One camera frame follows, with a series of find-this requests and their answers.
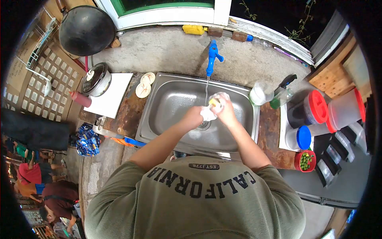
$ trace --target blue faucet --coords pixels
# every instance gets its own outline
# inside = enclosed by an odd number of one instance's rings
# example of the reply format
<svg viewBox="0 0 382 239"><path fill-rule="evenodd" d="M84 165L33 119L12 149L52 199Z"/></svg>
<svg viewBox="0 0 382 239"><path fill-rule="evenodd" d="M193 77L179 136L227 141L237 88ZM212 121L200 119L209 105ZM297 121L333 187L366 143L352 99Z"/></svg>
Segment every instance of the blue faucet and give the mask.
<svg viewBox="0 0 382 239"><path fill-rule="evenodd" d="M211 76L214 71L215 57L217 57L220 62L224 61L224 57L218 54L216 40L212 40L210 43L210 49L208 50L208 67L206 69L207 76Z"/></svg>

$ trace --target running water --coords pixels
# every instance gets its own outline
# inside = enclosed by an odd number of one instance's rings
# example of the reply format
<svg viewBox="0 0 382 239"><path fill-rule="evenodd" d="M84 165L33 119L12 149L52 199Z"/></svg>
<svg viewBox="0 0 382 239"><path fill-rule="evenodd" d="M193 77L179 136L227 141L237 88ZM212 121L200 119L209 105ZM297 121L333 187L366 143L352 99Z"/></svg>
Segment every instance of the running water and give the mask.
<svg viewBox="0 0 382 239"><path fill-rule="evenodd" d="M207 98L208 98L208 83L210 82L210 77L208 76L207 77L207 85L206 85L206 101L204 102L204 106L208 106L207 105Z"/></svg>

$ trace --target yellow sponge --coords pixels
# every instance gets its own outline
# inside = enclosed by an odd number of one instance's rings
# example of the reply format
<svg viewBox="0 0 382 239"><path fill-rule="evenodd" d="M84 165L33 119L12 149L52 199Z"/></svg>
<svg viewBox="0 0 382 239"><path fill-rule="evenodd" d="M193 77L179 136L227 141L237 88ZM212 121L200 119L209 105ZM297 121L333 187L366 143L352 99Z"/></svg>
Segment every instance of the yellow sponge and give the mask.
<svg viewBox="0 0 382 239"><path fill-rule="evenodd" d="M203 35L203 26L183 25L183 31L186 34Z"/></svg>

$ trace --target white cutting board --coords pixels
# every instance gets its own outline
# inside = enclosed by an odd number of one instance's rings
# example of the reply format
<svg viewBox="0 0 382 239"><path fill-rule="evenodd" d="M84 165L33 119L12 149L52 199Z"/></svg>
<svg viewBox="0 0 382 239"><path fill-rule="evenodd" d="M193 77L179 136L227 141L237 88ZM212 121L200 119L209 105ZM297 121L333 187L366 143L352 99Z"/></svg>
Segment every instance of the white cutting board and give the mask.
<svg viewBox="0 0 382 239"><path fill-rule="evenodd" d="M92 104L89 108L84 107L85 111L115 119L133 73L112 73L111 75L112 82L107 91L99 97L89 96Z"/></svg>

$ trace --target rusty countertop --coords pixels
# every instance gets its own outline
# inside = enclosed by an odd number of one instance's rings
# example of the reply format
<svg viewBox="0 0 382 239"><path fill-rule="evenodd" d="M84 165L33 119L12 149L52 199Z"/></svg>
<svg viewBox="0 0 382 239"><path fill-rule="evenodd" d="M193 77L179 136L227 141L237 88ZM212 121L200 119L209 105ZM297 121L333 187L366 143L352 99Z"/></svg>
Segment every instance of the rusty countertop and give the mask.
<svg viewBox="0 0 382 239"><path fill-rule="evenodd" d="M103 128L112 132L135 139L139 121L141 119L146 98L138 98L136 94L127 95L134 84L140 81L143 74L133 77L124 94L120 108L115 119L106 118ZM82 107L78 118L89 124L95 124L97 115L84 111ZM273 166L279 169L295 169L295 152L278 147L280 137L280 109L274 110L266 103L260 107L258 146L271 160Z"/></svg>

